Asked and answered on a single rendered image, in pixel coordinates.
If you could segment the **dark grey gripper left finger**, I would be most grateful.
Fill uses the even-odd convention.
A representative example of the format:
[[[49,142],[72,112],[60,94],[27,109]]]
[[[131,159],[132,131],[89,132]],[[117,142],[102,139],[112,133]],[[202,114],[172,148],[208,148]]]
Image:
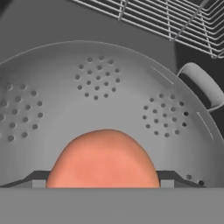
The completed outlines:
[[[45,188],[49,174],[49,171],[34,171],[23,179],[5,185],[0,185],[0,188]]]

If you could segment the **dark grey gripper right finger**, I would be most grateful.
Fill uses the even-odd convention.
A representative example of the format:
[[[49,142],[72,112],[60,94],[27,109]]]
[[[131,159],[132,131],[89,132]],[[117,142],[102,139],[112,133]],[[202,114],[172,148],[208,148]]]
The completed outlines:
[[[190,180],[181,178],[175,171],[157,171],[160,186],[162,188],[203,188],[202,182],[194,183]]]

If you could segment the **orange-pink peach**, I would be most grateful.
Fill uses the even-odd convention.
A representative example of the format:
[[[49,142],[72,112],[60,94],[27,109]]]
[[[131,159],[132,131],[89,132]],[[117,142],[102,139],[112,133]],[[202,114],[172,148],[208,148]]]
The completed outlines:
[[[48,188],[159,188],[144,148],[121,131],[103,129],[75,138],[61,152]]]

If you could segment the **grey metal colander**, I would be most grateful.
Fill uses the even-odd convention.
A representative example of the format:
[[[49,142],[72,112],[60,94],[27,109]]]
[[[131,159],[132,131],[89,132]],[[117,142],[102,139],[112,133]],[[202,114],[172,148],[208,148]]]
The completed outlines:
[[[133,137],[158,171],[224,187],[224,139],[209,110],[155,60],[71,41],[0,63],[0,187],[44,177],[70,141],[102,129]]]

